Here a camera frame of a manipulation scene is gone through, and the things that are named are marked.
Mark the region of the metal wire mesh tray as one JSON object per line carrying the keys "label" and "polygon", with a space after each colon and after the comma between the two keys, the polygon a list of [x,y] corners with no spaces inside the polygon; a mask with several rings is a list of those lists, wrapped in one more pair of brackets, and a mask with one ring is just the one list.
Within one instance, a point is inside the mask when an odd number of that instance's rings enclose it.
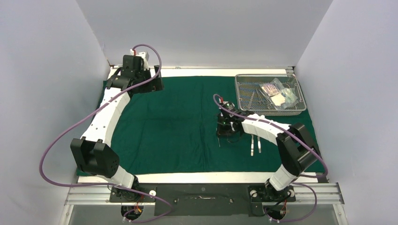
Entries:
{"label": "metal wire mesh tray", "polygon": [[[273,83],[277,88],[280,83],[284,88],[290,89],[297,97],[293,106],[276,109],[270,97],[260,87],[266,83]],[[307,109],[299,82],[293,75],[238,74],[235,76],[235,90],[237,105],[242,111],[249,110],[265,116],[294,116]]]}

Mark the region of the dark green surgical cloth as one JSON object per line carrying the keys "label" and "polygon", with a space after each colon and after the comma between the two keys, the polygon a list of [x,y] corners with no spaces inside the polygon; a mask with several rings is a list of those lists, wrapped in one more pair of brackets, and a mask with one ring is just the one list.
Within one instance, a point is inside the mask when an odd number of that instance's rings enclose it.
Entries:
{"label": "dark green surgical cloth", "polygon": [[136,94],[116,125],[111,148],[128,172],[274,172],[281,160],[278,148],[261,140],[250,156],[251,136],[240,140],[216,136],[218,107],[213,95],[236,101],[234,77],[163,78],[164,89]]}

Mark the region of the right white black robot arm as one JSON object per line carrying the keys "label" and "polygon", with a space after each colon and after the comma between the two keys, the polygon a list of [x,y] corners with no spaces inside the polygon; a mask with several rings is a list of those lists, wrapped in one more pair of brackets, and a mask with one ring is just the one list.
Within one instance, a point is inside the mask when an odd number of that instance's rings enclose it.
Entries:
{"label": "right white black robot arm", "polygon": [[316,161],[321,161],[317,143],[302,123],[293,125],[267,120],[250,111],[217,114],[216,135],[228,137],[234,134],[257,136],[278,148],[281,166],[265,182],[264,197],[276,201],[292,197],[291,183]]}

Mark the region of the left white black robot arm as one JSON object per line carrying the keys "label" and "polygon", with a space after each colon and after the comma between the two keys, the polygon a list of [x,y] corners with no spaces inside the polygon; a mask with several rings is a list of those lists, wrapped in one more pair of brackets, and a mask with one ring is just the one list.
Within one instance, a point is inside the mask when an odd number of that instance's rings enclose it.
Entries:
{"label": "left white black robot arm", "polygon": [[120,165],[120,157],[111,148],[112,137],[121,114],[132,96],[163,89],[161,77],[152,78],[147,52],[124,55],[122,66],[107,80],[101,106],[89,127],[70,148],[80,171],[122,186],[122,196],[129,202],[139,198],[136,175]]}

